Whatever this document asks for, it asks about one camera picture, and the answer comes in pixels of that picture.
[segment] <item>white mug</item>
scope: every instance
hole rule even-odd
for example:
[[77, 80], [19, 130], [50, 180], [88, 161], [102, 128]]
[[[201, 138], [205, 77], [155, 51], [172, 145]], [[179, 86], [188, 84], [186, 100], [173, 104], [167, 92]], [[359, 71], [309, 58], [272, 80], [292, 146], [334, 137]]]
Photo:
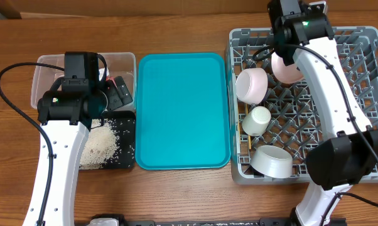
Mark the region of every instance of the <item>white mug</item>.
[[242, 121], [242, 128], [250, 136], [260, 136], [266, 132], [270, 119], [269, 109], [258, 106], [252, 109]]

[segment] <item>clear plastic container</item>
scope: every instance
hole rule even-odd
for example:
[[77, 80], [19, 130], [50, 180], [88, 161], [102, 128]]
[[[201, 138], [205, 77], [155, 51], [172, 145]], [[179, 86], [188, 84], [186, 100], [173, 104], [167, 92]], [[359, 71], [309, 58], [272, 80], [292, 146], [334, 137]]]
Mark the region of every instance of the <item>clear plastic container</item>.
[[[136, 110], [135, 94], [136, 94], [136, 58], [133, 53], [99, 53], [107, 62], [110, 77], [122, 76], [127, 89], [132, 95], [133, 102], [120, 107], [116, 110]], [[64, 54], [44, 55], [37, 60], [38, 63], [46, 63], [58, 67], [64, 67]], [[99, 68], [104, 65], [99, 60]], [[46, 67], [36, 67], [33, 77], [33, 85], [31, 86], [31, 106], [37, 109], [38, 100], [42, 98], [44, 93], [50, 89], [52, 83], [58, 78], [64, 76], [63, 72]]]

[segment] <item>plastic tray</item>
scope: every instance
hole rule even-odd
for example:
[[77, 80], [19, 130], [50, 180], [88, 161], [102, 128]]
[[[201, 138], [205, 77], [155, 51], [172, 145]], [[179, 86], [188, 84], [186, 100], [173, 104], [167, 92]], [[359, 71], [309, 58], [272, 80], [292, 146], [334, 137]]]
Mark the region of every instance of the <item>plastic tray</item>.
[[[116, 110], [135, 111], [136, 103], [134, 96], [136, 93], [136, 58], [133, 53], [100, 53], [107, 62], [110, 77], [122, 76], [127, 89], [132, 95], [133, 102], [120, 107]], [[47, 63], [59, 67], [64, 67], [64, 54], [44, 55], [40, 56], [37, 63]], [[99, 68], [104, 65], [99, 60]], [[37, 109], [37, 103], [44, 93], [50, 89], [52, 83], [58, 78], [64, 76], [63, 72], [46, 67], [36, 67], [33, 77], [33, 85], [31, 86], [31, 106]]]
[[229, 111], [220, 56], [144, 57], [139, 64], [137, 101], [136, 161], [140, 167], [175, 170], [219, 168], [228, 163]]
[[[337, 50], [355, 99], [372, 125], [378, 128], [378, 30], [373, 27], [336, 27]], [[267, 132], [249, 137], [240, 130], [240, 123], [255, 107], [239, 102], [235, 95], [236, 76], [245, 69], [244, 60], [273, 42], [271, 28], [242, 28], [230, 32], [227, 47], [227, 84], [230, 94], [230, 135], [232, 142], [232, 177], [240, 184], [283, 184], [311, 181], [303, 163], [308, 151], [322, 142], [320, 119], [311, 99], [308, 84], [278, 82], [269, 59], [258, 67], [267, 71], [267, 99], [261, 104], [271, 111]], [[268, 50], [258, 57], [267, 54]], [[284, 148], [293, 156], [293, 175], [286, 179], [269, 178], [249, 167], [250, 157], [263, 144]], [[378, 182], [378, 168], [364, 176], [361, 183]]]

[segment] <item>pink bowl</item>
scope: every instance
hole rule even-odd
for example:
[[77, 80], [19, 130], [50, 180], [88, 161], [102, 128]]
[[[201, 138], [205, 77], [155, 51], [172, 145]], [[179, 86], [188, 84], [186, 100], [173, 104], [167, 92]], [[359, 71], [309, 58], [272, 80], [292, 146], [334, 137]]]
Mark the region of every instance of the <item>pink bowl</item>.
[[285, 66], [284, 60], [276, 53], [271, 55], [271, 68], [274, 76], [282, 83], [295, 83], [303, 80], [303, 74], [297, 69], [296, 64]]

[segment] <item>wooden table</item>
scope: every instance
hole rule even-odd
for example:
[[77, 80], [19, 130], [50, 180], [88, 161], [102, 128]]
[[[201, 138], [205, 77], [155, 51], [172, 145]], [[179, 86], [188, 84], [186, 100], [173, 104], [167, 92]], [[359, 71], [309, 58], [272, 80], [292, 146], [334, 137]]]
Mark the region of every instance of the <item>wooden table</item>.
[[[378, 11], [330, 13], [333, 26], [371, 25]], [[0, 71], [18, 62], [65, 51], [130, 51], [137, 62], [150, 53], [216, 52], [224, 55], [234, 28], [270, 26], [267, 13], [214, 16], [154, 16], [0, 21]], [[34, 67], [5, 74], [6, 95], [32, 118]], [[0, 99], [0, 225], [21, 225], [28, 210], [39, 153], [38, 131]], [[123, 213], [128, 220], [240, 220], [287, 217], [307, 185], [241, 186], [222, 169], [145, 171], [93, 170], [79, 173], [75, 219]], [[352, 192], [378, 202], [378, 185]], [[378, 225], [378, 208], [345, 197], [334, 217], [349, 225]]]

